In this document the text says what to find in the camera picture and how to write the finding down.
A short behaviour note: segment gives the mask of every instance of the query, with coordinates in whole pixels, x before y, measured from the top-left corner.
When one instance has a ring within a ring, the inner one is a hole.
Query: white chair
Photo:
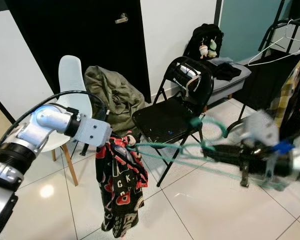
[[[59,63],[59,84],[60,92],[70,91],[70,90],[82,90],[85,91],[85,84],[81,71],[81,61],[75,56],[65,55],[60,59]],[[80,114],[86,115],[87,118],[92,117],[92,107],[90,99],[86,94],[68,94],[62,95],[59,97],[57,104],[60,104],[64,107],[71,107],[78,109]],[[48,142],[44,146],[42,152],[52,151],[52,159],[56,161],[56,152],[55,149],[61,147],[64,156],[66,158],[67,164],[69,166],[70,173],[74,185],[78,185],[77,176],[71,161],[71,157],[67,148],[66,143],[70,140],[69,136],[57,133],[54,131],[50,134]]]

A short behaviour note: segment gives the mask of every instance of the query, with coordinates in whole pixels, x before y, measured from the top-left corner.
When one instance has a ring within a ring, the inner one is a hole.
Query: clothes hanger
[[[268,47],[266,47],[265,49],[263,49],[261,52],[259,52],[257,55],[255,55],[253,58],[251,58],[251,59],[249,60],[249,62],[248,62],[248,66],[256,66],[256,65],[262,65],[262,64],[270,64],[270,63],[274,63],[274,62],[276,62],[276,61],[279,61],[279,60],[281,60],[281,59],[285,59],[285,58],[287,58],[287,57],[290,57],[290,56],[295,55],[295,54],[297,54],[297,53],[300,52],[300,49],[299,49],[298,51],[296,51],[296,52],[294,52],[294,53],[291,53],[291,54],[289,54],[289,55],[287,55],[287,56],[283,56],[283,57],[280,57],[280,58],[275,59],[275,60],[272,60],[272,61],[266,61],[266,62],[260,62],[260,63],[253,63],[253,64],[251,64],[251,62],[252,62],[256,57],[258,57],[258,56],[259,56],[260,54],[262,54],[264,51],[268,50],[269,48],[271,48],[273,45],[277,44],[278,42],[280,42],[280,41],[281,41],[282,39],[284,39],[284,38],[287,38],[287,39],[290,39],[290,40],[293,40],[293,41],[300,42],[300,40],[298,40],[298,39],[291,38],[291,37],[288,37],[288,36],[287,36],[288,26],[289,26],[289,24],[290,24],[291,21],[293,21],[293,19],[290,19],[290,20],[288,21],[287,25],[285,26],[285,34],[284,34],[284,36],[281,37],[279,40],[275,41],[274,43],[272,43],[271,45],[269,45]]]

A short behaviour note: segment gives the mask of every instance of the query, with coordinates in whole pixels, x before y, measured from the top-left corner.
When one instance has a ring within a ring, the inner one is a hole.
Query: wooden chair leg
[[[52,154],[52,160],[53,160],[54,162],[57,161],[57,158],[56,158],[56,150],[55,150],[55,149],[51,150],[51,154]]]
[[[66,162],[68,163],[69,170],[70,170],[74,185],[77,186],[78,185],[78,180],[77,180],[77,176],[76,176],[74,166],[72,165],[72,161],[71,161],[71,157],[70,157],[70,154],[69,154],[69,151],[68,151],[68,147],[67,147],[66,144],[63,144],[61,147],[63,149]]]

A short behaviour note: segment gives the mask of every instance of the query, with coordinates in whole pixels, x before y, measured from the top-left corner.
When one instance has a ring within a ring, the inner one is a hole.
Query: black bag
[[[204,23],[202,24],[202,26],[197,27],[193,31],[192,37],[184,50],[183,56],[187,56],[196,61],[201,60],[200,59],[201,54],[199,51],[200,46],[203,43],[208,47],[208,50],[210,50],[209,48],[210,41],[214,40],[214,42],[216,43],[215,51],[218,57],[220,54],[223,36],[224,33],[220,31],[217,25]]]

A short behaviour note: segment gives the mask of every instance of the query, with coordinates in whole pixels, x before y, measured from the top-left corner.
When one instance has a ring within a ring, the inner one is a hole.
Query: blue part
[[[279,155],[284,155],[294,149],[293,144],[288,143],[287,141],[281,141],[279,144],[272,147],[273,151],[278,151]]]

